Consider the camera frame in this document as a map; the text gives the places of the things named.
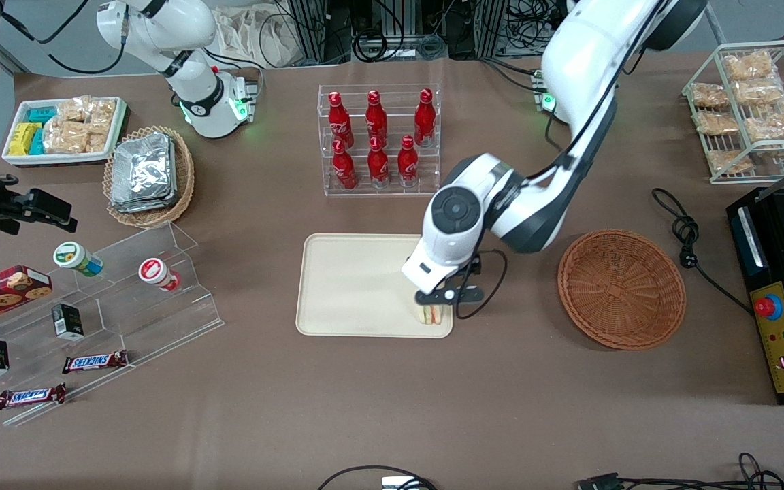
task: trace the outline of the white robotic arm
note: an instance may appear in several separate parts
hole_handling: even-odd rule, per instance
[[[516,252],[549,245],[612,124],[623,64],[641,46],[672,46],[691,31],[705,5],[706,0],[576,4],[542,57],[545,84],[556,97],[556,115],[570,123],[572,143],[550,167],[528,178],[488,153],[457,164],[429,203],[423,237],[402,273],[422,293],[436,291],[469,267],[485,229]],[[454,303],[458,294],[446,299]]]
[[[202,0],[103,3],[96,24],[105,41],[152,66],[180,98],[186,120],[205,137],[222,137],[248,118],[243,78],[214,72],[201,48],[216,23]]]

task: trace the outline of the brown table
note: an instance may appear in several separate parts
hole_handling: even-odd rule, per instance
[[[724,209],[749,187],[709,185],[678,98],[706,56],[647,55],[622,79],[616,122],[560,237],[542,254],[511,257],[495,300],[442,340],[315,338],[295,329],[308,235],[419,233],[427,204],[324,196],[317,84],[441,82],[445,171],[480,152],[523,174],[546,165],[555,156],[542,138],[547,117],[485,66],[270,71],[256,122],[221,140],[187,127],[159,76],[18,76],[18,100],[118,95],[133,109],[130,129],[168,125],[186,138],[197,185],[178,224],[199,242],[199,278],[227,324],[37,421],[0,426],[0,488],[309,490],[346,466],[388,464],[448,489],[551,489],[610,471],[737,477],[740,451],[784,474],[784,407],[772,402],[753,322],[700,276],[683,271],[685,322],[645,353],[586,338],[556,293],[558,260],[580,233],[620,227],[678,254],[670,217],[649,196],[662,186],[698,220],[705,269],[744,295]],[[553,133],[568,137],[560,126]],[[105,213],[100,167],[0,162],[0,172],[74,203],[75,239],[89,248],[136,231]],[[43,225],[0,233],[0,269],[52,269],[50,251],[69,237]],[[487,245],[499,243],[487,237]],[[335,488],[377,488],[378,479],[355,475]]]

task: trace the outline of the green indicator light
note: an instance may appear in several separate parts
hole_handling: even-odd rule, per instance
[[[544,111],[552,112],[555,109],[555,98],[548,93],[545,93],[540,102]]]

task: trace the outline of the red bottle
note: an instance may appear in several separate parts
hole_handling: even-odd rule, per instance
[[[335,176],[340,181],[340,185],[346,190],[355,189],[359,185],[359,179],[355,176],[353,158],[346,152],[344,142],[335,140],[332,143],[332,149],[335,150],[335,157],[332,158],[332,167],[335,168]]]
[[[389,185],[389,158],[383,152],[379,137],[371,137],[368,142],[371,152],[367,154],[367,170],[371,173],[371,185],[383,189]]]
[[[353,126],[349,122],[349,113],[340,103],[340,94],[337,92],[329,93],[329,125],[336,140],[342,140],[346,148],[353,147]]]
[[[365,120],[367,121],[367,136],[378,137],[380,147],[386,148],[386,131],[389,130],[389,125],[386,122],[386,110],[380,104],[380,93],[376,90],[367,93]]]
[[[417,185],[417,163],[419,155],[413,148],[413,136],[408,134],[401,138],[401,151],[398,152],[398,176],[401,177],[401,185],[412,187]]]
[[[431,102],[432,93],[430,89],[423,88],[419,93],[419,108],[416,108],[416,131],[414,140],[416,144],[425,148],[435,143],[435,106]]]

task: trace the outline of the wicker basket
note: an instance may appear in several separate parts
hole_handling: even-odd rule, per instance
[[[150,133],[159,131],[171,136],[174,140],[174,165],[177,167],[177,189],[180,193],[180,198],[170,208],[150,209],[147,211],[140,211],[139,213],[120,213],[112,206],[108,206],[108,214],[111,214],[115,220],[122,224],[134,227],[142,227],[148,229],[154,227],[163,221],[174,221],[180,218],[180,215],[186,211],[189,206],[189,201],[193,199],[193,189],[195,187],[195,169],[193,167],[193,156],[189,153],[189,148],[186,147],[183,137],[177,134],[168,127],[142,127],[133,133],[127,134],[123,140],[134,140],[137,137],[144,137]],[[102,181],[102,192],[108,201],[111,201],[111,171],[113,166],[113,153],[108,156],[108,161],[105,164],[105,180]]]
[[[610,229],[581,236],[558,266],[564,310],[607,347],[646,350],[665,342],[685,314],[685,286],[654,243]]]

